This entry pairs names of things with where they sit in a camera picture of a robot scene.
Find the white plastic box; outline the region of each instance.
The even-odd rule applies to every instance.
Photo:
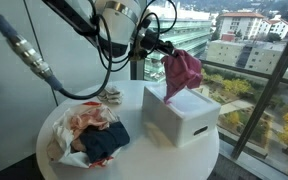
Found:
[[[221,105],[201,93],[183,89],[166,105],[166,84],[144,87],[142,112],[176,146],[182,147],[216,128]]]

